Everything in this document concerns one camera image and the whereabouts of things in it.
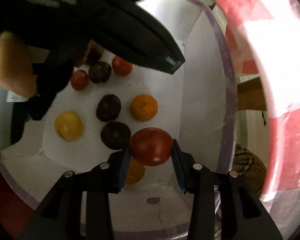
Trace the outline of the person left hand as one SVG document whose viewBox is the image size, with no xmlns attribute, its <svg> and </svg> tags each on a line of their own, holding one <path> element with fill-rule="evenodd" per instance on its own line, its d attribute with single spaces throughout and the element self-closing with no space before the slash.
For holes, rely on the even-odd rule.
<svg viewBox="0 0 300 240">
<path fill-rule="evenodd" d="M 7 31 L 0 35 L 0 87 L 25 98 L 37 91 L 30 51 Z"/>
</svg>

